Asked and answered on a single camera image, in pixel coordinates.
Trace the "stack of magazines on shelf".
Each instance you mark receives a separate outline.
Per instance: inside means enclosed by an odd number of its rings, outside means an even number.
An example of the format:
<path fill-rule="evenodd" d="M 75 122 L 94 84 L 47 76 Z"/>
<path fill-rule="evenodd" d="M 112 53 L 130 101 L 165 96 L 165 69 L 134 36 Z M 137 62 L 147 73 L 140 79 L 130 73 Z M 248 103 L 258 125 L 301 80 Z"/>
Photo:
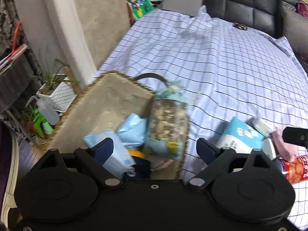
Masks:
<path fill-rule="evenodd" d="M 19 98 L 32 79 L 33 70 L 24 52 L 14 57 L 1 71 L 1 113 Z"/>

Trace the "small white tissue pack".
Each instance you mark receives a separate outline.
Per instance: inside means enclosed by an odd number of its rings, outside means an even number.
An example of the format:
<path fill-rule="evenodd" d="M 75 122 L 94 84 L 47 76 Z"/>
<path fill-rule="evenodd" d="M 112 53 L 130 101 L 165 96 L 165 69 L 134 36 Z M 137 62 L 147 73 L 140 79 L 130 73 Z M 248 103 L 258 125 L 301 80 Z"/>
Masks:
<path fill-rule="evenodd" d="M 252 125 L 265 138 L 271 138 L 273 130 L 269 127 L 267 121 L 260 117 L 255 117 L 252 119 Z"/>

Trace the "potted plant white pot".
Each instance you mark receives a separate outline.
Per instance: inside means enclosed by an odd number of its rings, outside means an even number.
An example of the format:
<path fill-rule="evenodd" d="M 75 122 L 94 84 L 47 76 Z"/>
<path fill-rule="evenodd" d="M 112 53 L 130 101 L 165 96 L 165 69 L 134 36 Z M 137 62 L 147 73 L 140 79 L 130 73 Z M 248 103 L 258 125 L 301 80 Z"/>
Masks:
<path fill-rule="evenodd" d="M 64 113 L 77 96 L 73 85 L 79 85 L 79 81 L 73 74 L 68 76 L 60 73 L 65 68 L 70 69 L 69 65 L 60 59 L 55 59 L 53 66 L 57 65 L 59 65 L 57 71 L 46 71 L 41 76 L 31 74 L 30 77 L 42 82 L 42 86 L 36 92 L 39 99 L 46 100 L 56 111 Z"/>

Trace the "light blue mask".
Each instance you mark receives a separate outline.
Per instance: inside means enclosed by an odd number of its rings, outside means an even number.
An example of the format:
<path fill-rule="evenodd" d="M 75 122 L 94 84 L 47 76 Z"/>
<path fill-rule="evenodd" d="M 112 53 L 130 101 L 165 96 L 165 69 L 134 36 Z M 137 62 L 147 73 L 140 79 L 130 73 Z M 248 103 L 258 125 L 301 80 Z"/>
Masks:
<path fill-rule="evenodd" d="M 112 130 L 108 129 L 98 134 L 88 133 L 84 136 L 84 142 L 92 150 L 95 145 L 105 138 L 111 138 L 113 140 L 114 150 L 112 155 L 102 166 L 115 177 L 121 179 L 126 172 L 132 169 L 133 165 L 135 165 L 135 161 L 128 153 L 128 149 L 124 147 L 119 137 Z"/>

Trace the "blue checked bed sheet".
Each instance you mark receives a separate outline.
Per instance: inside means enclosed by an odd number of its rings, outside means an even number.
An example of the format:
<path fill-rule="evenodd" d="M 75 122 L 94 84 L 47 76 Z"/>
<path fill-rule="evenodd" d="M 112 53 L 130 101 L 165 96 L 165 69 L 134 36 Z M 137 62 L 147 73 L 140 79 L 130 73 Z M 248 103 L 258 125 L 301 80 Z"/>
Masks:
<path fill-rule="evenodd" d="M 155 9 L 136 21 L 97 70 L 131 77 L 159 74 L 180 80 L 192 99 L 190 130 L 181 176 L 205 168 L 196 141 L 216 143 L 232 118 L 260 117 L 273 129 L 307 128 L 307 74 L 288 40 L 211 18 Z"/>

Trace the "black leather headboard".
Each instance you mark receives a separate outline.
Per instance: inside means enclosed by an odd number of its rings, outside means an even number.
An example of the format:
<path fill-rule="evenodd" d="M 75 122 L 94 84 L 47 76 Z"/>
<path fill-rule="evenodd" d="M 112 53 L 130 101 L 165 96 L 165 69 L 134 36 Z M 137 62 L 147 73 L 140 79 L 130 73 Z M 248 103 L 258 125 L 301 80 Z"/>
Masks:
<path fill-rule="evenodd" d="M 272 37 L 283 35 L 284 28 L 307 30 L 307 18 L 297 13 L 300 0 L 203 0 L 207 13 L 232 23 L 244 24 Z"/>

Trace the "blue-grey sachet bag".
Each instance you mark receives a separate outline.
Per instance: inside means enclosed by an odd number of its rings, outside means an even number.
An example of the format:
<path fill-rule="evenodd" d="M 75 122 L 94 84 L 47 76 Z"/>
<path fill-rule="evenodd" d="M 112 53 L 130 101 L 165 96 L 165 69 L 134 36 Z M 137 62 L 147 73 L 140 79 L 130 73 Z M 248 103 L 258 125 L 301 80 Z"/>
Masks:
<path fill-rule="evenodd" d="M 182 80 L 167 82 L 153 98 L 144 151 L 162 159 L 180 160 L 189 131 L 188 107 L 194 98 L 184 95 Z"/>

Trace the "white cardboard box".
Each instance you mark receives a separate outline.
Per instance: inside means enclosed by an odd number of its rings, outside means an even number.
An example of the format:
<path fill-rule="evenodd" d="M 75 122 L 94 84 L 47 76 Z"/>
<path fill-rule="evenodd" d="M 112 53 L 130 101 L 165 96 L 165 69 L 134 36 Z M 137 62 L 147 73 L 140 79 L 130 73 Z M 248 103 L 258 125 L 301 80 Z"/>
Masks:
<path fill-rule="evenodd" d="M 162 9 L 196 17 L 203 0 L 164 0 Z"/>

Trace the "woven fabric-lined basket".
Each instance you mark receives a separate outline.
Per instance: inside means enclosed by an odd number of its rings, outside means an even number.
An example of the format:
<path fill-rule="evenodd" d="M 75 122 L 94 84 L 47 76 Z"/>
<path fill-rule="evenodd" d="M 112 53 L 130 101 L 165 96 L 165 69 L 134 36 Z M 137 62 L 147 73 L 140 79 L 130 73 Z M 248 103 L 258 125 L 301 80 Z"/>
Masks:
<path fill-rule="evenodd" d="M 85 144 L 84 136 L 108 129 L 116 134 L 120 124 L 132 113 L 148 121 L 153 98 L 157 91 L 166 87 L 167 82 L 163 77 L 151 73 L 136 78 L 116 71 L 102 74 L 69 107 L 57 124 L 48 148 L 58 149 L 63 154 L 84 149 L 93 157 L 93 151 Z M 145 153 L 144 144 L 127 149 L 144 153 L 151 166 L 150 179 L 178 179 L 186 148 L 180 160 L 170 160 Z"/>

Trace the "green spray bottle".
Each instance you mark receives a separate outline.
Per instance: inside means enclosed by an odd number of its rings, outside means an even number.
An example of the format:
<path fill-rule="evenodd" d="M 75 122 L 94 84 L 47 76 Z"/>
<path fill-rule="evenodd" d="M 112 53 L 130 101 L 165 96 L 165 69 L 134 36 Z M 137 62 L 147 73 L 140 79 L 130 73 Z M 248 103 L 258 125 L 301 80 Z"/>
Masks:
<path fill-rule="evenodd" d="M 40 138 L 48 138 L 54 131 L 53 126 L 59 122 L 59 114 L 44 99 L 35 97 L 36 108 L 33 110 L 33 127 Z"/>

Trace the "red biscuit tin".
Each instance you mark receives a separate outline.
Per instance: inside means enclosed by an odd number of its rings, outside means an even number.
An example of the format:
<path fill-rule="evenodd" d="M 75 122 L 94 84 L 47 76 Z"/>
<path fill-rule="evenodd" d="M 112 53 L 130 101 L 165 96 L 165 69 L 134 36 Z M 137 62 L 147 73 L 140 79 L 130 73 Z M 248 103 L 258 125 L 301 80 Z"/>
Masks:
<path fill-rule="evenodd" d="M 290 184 L 297 184 L 307 180 L 307 155 L 296 157 L 293 162 L 280 160 L 282 164 L 282 173 Z"/>

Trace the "blue face mask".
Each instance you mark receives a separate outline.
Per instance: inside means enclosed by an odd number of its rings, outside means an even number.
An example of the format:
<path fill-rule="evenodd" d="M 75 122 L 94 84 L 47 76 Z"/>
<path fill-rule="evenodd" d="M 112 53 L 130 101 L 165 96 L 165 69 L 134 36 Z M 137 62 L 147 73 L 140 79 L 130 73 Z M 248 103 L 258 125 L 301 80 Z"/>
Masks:
<path fill-rule="evenodd" d="M 137 114 L 130 114 L 116 130 L 116 135 L 126 148 L 142 146 L 146 140 L 148 121 Z"/>

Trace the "navy and orange cloth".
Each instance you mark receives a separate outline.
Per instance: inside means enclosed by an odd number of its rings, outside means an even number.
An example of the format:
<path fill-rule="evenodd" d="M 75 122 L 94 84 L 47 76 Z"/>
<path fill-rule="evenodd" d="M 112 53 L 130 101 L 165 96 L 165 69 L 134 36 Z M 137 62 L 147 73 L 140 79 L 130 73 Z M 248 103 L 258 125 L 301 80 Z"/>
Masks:
<path fill-rule="evenodd" d="M 128 153 L 135 161 L 132 169 L 126 172 L 123 176 L 124 180 L 150 180 L 151 166 L 150 162 L 146 160 L 144 153 L 137 150 L 128 150 Z"/>

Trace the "cleansing towel pack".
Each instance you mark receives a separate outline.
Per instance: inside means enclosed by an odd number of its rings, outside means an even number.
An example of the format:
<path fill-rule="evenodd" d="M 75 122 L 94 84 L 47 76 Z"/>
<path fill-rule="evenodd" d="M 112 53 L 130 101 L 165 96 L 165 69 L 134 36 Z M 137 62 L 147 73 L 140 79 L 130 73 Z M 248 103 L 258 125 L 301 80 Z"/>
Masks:
<path fill-rule="evenodd" d="M 253 149 L 262 149 L 264 136 L 253 127 L 233 117 L 216 143 L 217 148 L 232 148 L 236 153 L 250 154 Z"/>

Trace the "pink fabric pouch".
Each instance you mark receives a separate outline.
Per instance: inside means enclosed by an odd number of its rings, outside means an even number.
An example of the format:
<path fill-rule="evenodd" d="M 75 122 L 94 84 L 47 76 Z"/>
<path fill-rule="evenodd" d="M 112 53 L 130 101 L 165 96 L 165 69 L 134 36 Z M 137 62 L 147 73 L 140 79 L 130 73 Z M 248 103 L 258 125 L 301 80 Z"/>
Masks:
<path fill-rule="evenodd" d="M 271 135 L 280 157 L 288 162 L 293 162 L 298 156 L 298 147 L 283 140 L 282 129 L 276 128 Z"/>

